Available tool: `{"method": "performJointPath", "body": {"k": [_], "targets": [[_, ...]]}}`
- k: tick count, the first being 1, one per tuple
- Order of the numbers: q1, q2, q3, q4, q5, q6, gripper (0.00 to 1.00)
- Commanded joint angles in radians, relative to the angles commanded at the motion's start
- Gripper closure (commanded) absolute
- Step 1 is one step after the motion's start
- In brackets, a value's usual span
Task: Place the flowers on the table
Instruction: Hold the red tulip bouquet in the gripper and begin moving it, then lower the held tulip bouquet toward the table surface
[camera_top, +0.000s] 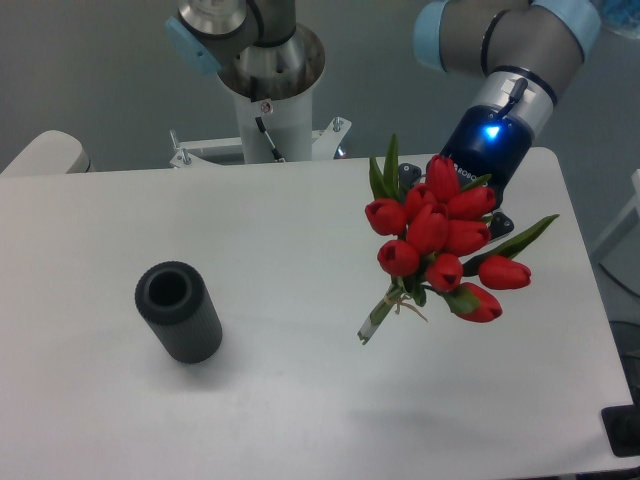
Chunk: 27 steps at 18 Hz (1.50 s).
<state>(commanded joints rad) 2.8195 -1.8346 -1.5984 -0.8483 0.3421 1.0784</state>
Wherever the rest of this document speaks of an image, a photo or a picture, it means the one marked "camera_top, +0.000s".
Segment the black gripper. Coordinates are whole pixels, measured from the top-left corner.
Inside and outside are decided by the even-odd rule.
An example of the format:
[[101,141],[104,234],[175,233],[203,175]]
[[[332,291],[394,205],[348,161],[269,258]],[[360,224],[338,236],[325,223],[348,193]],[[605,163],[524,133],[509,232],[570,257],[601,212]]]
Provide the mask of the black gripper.
[[[504,190],[532,145],[529,128],[511,116],[499,117],[498,111],[485,105],[469,108],[445,143],[440,154],[450,158],[462,183],[490,174],[489,187],[494,190],[495,207],[503,202]],[[423,170],[411,163],[398,166],[399,195],[424,179]],[[508,237],[513,221],[502,211],[492,213],[488,224],[490,243]]]

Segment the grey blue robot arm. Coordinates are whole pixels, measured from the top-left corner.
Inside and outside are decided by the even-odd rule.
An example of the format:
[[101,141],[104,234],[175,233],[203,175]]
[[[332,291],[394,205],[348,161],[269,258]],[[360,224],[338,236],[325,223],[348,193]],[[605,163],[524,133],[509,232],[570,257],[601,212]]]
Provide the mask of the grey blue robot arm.
[[[433,1],[420,11],[416,59],[485,79],[442,148],[463,184],[485,175],[503,195],[600,26],[587,1]],[[246,163],[334,157],[348,126],[335,119],[312,133],[325,50],[293,2],[182,1],[165,29],[182,59],[233,97]]]

